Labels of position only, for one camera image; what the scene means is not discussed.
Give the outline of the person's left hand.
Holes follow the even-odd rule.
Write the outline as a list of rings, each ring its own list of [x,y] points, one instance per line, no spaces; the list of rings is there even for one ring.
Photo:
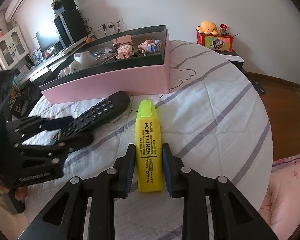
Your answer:
[[[9,193],[9,191],[10,189],[4,187],[0,183],[0,195]],[[24,200],[28,196],[28,187],[26,186],[26,187],[17,188],[14,196],[16,200]]]

